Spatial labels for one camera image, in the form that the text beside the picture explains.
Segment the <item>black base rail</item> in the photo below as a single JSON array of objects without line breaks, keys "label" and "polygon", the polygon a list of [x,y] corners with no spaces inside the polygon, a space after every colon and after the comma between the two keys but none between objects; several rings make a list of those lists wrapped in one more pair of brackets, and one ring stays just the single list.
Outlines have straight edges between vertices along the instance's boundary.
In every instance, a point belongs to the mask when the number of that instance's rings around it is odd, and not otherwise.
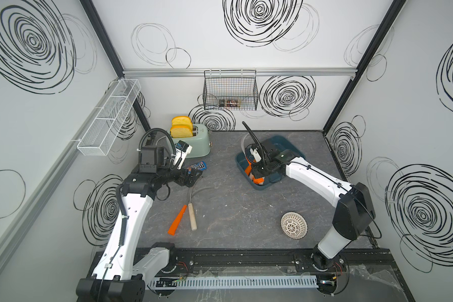
[{"label": "black base rail", "polygon": [[[197,249],[173,248],[161,274],[190,273],[201,268],[293,266],[297,273],[316,272],[313,249]],[[388,249],[344,249],[332,260],[333,266],[392,265]]]}]

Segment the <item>rear toast slice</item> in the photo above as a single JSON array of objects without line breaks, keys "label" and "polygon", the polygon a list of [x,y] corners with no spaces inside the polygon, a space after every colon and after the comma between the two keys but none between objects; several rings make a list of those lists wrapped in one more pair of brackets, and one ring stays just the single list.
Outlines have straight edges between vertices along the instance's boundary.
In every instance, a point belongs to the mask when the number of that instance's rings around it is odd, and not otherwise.
[{"label": "rear toast slice", "polygon": [[171,125],[172,125],[172,127],[182,126],[182,127],[187,127],[190,130],[193,130],[193,123],[192,123],[190,117],[185,117],[185,116],[175,117],[172,119]]}]

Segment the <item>mint green toaster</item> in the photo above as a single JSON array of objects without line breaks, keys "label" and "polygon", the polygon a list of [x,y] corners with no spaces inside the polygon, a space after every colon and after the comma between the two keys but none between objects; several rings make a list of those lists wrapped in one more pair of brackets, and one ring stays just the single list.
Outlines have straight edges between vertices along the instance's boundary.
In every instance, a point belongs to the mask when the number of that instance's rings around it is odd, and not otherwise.
[{"label": "mint green toaster", "polygon": [[211,143],[209,130],[203,124],[193,124],[193,136],[187,138],[173,138],[174,143],[180,140],[188,143],[193,149],[187,155],[187,159],[205,157],[210,153]]}]

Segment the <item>front toast slice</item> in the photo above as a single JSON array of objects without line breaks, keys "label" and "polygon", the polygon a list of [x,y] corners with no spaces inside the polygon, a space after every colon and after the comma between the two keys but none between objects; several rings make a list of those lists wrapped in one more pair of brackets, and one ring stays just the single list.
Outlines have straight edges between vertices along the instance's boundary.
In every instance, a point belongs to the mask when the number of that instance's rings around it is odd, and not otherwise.
[{"label": "front toast slice", "polygon": [[190,138],[193,137],[193,130],[186,125],[175,125],[170,129],[172,138]]}]

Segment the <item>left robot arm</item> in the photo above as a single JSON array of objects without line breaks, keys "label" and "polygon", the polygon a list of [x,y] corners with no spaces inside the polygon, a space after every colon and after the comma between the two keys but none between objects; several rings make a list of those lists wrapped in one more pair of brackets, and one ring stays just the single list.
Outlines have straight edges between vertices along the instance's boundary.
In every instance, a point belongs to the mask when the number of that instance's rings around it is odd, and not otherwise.
[{"label": "left robot arm", "polygon": [[138,145],[138,165],[115,189],[119,214],[106,249],[91,275],[80,279],[78,301],[142,301],[156,274],[170,265],[172,249],[151,248],[134,261],[145,219],[162,186],[191,188],[202,175],[183,166],[192,147],[174,142],[170,132],[152,128]]}]

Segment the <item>orange handled sickle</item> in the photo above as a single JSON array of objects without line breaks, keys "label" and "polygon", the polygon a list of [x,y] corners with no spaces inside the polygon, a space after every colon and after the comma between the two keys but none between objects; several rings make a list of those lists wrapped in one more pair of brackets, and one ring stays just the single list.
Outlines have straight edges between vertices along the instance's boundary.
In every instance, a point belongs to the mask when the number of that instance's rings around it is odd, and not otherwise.
[{"label": "orange handled sickle", "polygon": [[252,164],[251,163],[249,163],[249,165],[245,168],[244,172],[248,177],[252,178]]}]

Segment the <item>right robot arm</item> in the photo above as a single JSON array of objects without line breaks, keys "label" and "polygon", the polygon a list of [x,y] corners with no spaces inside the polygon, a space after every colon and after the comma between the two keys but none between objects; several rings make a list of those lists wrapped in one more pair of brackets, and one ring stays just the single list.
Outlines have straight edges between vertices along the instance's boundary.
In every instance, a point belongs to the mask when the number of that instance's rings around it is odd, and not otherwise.
[{"label": "right robot arm", "polygon": [[338,254],[362,235],[375,219],[371,194],[362,183],[342,181],[313,166],[297,152],[274,148],[268,152],[261,143],[244,148],[251,173],[262,178],[280,173],[319,194],[335,208],[332,226],[310,256],[315,269],[327,271]]}]

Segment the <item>toast slice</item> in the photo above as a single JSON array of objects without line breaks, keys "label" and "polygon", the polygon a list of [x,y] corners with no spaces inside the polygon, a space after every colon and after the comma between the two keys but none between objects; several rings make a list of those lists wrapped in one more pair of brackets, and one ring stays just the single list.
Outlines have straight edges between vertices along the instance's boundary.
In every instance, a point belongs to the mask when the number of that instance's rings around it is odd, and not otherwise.
[{"label": "toast slice", "polygon": [[190,138],[193,137],[193,130],[186,125],[175,125],[170,129],[172,138]]},{"label": "toast slice", "polygon": [[171,125],[172,125],[172,127],[182,126],[182,127],[187,127],[190,130],[193,130],[193,123],[192,123],[190,117],[185,117],[185,116],[175,117],[172,119]]}]

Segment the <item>white round strainer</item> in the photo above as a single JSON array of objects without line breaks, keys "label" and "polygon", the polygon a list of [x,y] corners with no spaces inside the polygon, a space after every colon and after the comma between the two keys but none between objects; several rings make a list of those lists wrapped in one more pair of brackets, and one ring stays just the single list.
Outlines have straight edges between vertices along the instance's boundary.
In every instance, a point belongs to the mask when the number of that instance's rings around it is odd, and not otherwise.
[{"label": "white round strainer", "polygon": [[291,239],[300,240],[308,232],[306,220],[298,213],[287,212],[281,217],[281,229]]}]

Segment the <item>blue candy packet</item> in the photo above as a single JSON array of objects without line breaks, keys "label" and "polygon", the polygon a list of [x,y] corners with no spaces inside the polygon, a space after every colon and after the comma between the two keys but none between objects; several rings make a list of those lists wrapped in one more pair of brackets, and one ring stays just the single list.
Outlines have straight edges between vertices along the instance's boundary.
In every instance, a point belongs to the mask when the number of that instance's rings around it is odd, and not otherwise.
[{"label": "blue candy packet", "polygon": [[188,167],[188,169],[191,171],[193,169],[196,169],[196,170],[199,170],[199,171],[205,171],[207,170],[207,165],[205,163],[205,161],[200,161],[200,162],[197,162],[195,164],[192,164]]}]

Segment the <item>teal plastic storage box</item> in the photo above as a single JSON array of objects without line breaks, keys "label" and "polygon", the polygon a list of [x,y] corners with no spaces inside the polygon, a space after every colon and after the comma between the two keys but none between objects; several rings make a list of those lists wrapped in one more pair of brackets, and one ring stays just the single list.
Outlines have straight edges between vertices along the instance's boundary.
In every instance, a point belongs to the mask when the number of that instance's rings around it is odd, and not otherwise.
[{"label": "teal plastic storage box", "polygon": [[[305,159],[305,155],[298,148],[296,148],[289,140],[287,140],[283,136],[276,135],[274,137],[265,139],[261,143],[262,144],[266,144],[266,145],[275,144],[277,146],[277,148],[281,149],[281,150],[291,149],[291,150],[293,150],[295,152],[298,152],[298,157],[302,157],[303,159]],[[240,169],[242,175],[247,179],[247,182],[255,190],[258,190],[258,191],[265,190],[269,186],[272,186],[273,184],[281,181],[282,178],[284,177],[284,176],[282,176],[282,175],[280,175],[278,173],[272,174],[272,175],[270,175],[268,177],[265,177],[265,182],[264,182],[264,184],[262,186],[258,186],[256,184],[254,184],[253,181],[250,179],[250,177],[248,177],[245,174],[245,172],[244,172],[245,168],[249,165],[249,163],[251,163],[250,160],[251,160],[251,157],[250,157],[250,152],[249,151],[248,152],[245,151],[245,153],[241,152],[241,153],[237,154],[237,156],[235,158],[235,162],[237,163],[237,167]]]}]

